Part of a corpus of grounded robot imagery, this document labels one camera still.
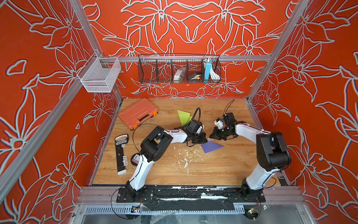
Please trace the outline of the purple square paper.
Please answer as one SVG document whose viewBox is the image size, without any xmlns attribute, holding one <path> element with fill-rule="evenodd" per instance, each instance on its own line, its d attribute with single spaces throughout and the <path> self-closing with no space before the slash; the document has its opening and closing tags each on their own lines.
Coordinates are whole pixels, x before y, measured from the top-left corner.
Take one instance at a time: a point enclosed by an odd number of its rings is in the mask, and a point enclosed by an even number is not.
<svg viewBox="0 0 358 224">
<path fill-rule="evenodd" d="M 212 142 L 212 141 L 208 141 L 206 143 L 203 143 L 201 145 L 201 147 L 202 147 L 204 153 L 207 154 L 207 153 L 213 152 L 215 150 L 218 150 L 220 148 L 223 148 L 223 145 L 220 145 L 220 144 Z"/>
</svg>

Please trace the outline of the lime green square paper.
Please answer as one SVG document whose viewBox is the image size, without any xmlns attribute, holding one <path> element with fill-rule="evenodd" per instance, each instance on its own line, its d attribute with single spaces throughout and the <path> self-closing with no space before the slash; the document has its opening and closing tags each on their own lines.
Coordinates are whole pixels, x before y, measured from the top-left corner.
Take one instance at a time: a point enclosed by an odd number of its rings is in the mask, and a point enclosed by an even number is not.
<svg viewBox="0 0 358 224">
<path fill-rule="evenodd" d="M 182 126 L 190 122 L 190 120 L 192 119 L 191 114 L 188 112 L 178 110 L 178 115 Z"/>
</svg>

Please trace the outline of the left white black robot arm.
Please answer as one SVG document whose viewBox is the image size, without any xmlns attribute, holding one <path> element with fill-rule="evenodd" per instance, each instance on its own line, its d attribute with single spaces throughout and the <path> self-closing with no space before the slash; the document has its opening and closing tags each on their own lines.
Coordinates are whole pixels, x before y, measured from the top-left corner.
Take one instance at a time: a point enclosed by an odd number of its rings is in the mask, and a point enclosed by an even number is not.
<svg viewBox="0 0 358 224">
<path fill-rule="evenodd" d="M 127 181 L 125 189 L 131 199 L 136 199 L 145 185 L 145 180 L 153 166 L 166 152 L 172 143 L 188 143 L 203 133 L 204 125 L 166 130 L 156 126 L 142 141 L 139 164 L 133 176 Z"/>
</svg>

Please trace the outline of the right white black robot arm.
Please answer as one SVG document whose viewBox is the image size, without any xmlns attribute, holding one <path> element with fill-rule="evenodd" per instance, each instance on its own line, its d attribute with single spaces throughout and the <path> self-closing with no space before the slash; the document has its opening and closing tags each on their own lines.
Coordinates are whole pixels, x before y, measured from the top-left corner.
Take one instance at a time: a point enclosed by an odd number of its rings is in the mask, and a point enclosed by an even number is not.
<svg viewBox="0 0 358 224">
<path fill-rule="evenodd" d="M 267 181 L 291 163 L 291 156 L 283 134 L 258 129 L 246 122 L 224 125 L 221 121 L 216 121 L 214 124 L 211 139 L 226 141 L 229 136 L 234 138 L 241 136 L 256 144 L 258 164 L 254 171 L 242 181 L 239 195 L 244 201 L 259 201 Z"/>
</svg>

